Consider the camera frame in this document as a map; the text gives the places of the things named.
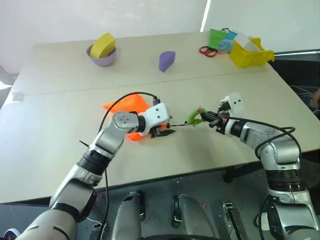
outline red scissors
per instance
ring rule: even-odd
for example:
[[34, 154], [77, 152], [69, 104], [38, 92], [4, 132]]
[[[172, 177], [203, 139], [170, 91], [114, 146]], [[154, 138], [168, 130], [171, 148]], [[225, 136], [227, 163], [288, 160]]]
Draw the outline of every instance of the red scissors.
[[208, 58], [213, 58], [215, 55], [217, 55], [218, 50], [209, 46], [202, 46], [199, 48], [199, 53], [205, 55]]

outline silver robot arm segment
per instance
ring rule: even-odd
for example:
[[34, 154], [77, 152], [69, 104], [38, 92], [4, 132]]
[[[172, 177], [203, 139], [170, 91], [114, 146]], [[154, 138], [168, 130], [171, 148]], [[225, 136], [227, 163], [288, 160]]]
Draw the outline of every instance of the silver robot arm segment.
[[164, 103], [139, 115], [115, 113], [109, 125], [97, 134], [81, 160], [72, 167], [52, 195], [50, 210], [39, 215], [17, 239], [75, 239], [76, 223], [89, 215], [97, 197], [94, 187], [99, 184], [103, 172], [122, 146], [125, 135], [138, 132], [145, 136], [151, 128], [169, 120]]
[[[243, 108], [240, 95], [234, 93], [221, 101], [218, 113], [201, 113], [201, 117], [210, 122], [210, 127], [217, 127], [217, 132], [236, 136], [254, 150], [260, 143], [282, 134], [269, 126], [223, 117], [241, 118]], [[258, 149], [271, 196], [267, 210], [268, 224], [277, 240], [313, 240], [317, 238], [310, 238], [312, 234], [318, 238], [320, 235], [319, 222], [301, 176], [299, 155], [296, 142], [288, 135], [269, 141]], [[306, 238], [294, 238], [298, 234], [301, 236], [303, 231], [307, 234]]]

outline purple bowl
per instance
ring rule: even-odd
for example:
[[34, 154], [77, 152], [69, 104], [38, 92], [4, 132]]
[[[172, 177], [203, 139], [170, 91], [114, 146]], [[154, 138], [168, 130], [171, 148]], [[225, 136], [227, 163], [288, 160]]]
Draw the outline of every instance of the purple bowl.
[[112, 64], [116, 60], [116, 55], [117, 55], [116, 48], [114, 48], [114, 50], [112, 52], [110, 52], [110, 54], [107, 57], [95, 58], [95, 57], [90, 56], [90, 51], [91, 51], [92, 46], [93, 45], [88, 47], [88, 49], [86, 50], [86, 54], [88, 55], [90, 60], [92, 62], [94, 62], [95, 64], [97, 64], [101, 67], [105, 67], [105, 66]]

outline yellow plastic bin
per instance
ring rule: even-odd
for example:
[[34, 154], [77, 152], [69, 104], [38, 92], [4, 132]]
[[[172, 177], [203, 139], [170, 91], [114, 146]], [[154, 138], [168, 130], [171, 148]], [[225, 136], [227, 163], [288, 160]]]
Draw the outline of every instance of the yellow plastic bin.
[[238, 68], [262, 66], [270, 60], [275, 60], [275, 52], [272, 50], [264, 50], [261, 46], [260, 38], [251, 38], [250, 40], [260, 49], [260, 51], [246, 51], [239, 45], [237, 41], [233, 41], [233, 48], [229, 56]]

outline green object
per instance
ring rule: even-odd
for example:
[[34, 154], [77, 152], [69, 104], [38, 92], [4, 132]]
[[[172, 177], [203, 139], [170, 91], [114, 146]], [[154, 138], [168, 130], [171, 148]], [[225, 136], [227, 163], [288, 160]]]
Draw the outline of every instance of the green object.
[[196, 116], [200, 113], [206, 113], [206, 112], [207, 111], [204, 108], [198, 108], [197, 110], [194, 110], [187, 116], [186, 123], [191, 125], [197, 125], [204, 122], [204, 120], [196, 118]]
[[209, 37], [209, 44], [208, 47], [211, 49], [217, 49], [218, 48], [218, 44], [226, 39], [226, 36], [228, 35], [228, 33], [223, 32], [223, 31], [218, 31], [215, 29], [210, 29], [210, 37]]

